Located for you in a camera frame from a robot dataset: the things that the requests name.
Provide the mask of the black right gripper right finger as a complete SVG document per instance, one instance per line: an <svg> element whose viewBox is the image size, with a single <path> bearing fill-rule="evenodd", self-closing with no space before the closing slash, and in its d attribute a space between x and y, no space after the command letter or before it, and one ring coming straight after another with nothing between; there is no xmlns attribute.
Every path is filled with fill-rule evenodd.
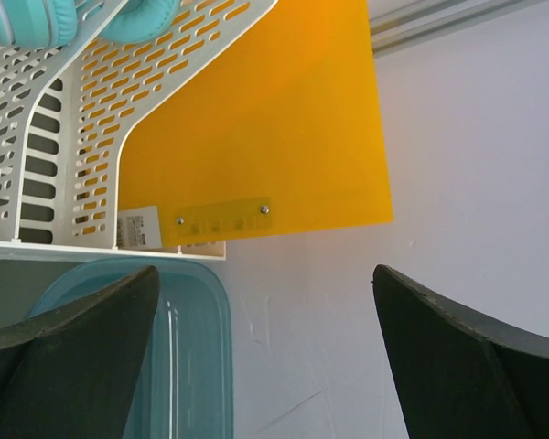
<svg viewBox="0 0 549 439"><path fill-rule="evenodd" d="M444 297L387 265L372 289L412 438L549 438L549 337Z"/></svg>

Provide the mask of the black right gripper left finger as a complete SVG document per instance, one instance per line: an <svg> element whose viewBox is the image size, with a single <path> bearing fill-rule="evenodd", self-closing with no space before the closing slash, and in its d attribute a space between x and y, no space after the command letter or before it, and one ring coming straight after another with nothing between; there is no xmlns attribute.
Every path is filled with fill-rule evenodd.
<svg viewBox="0 0 549 439"><path fill-rule="evenodd" d="M120 438L160 292L146 266L0 329L0 438Z"/></svg>

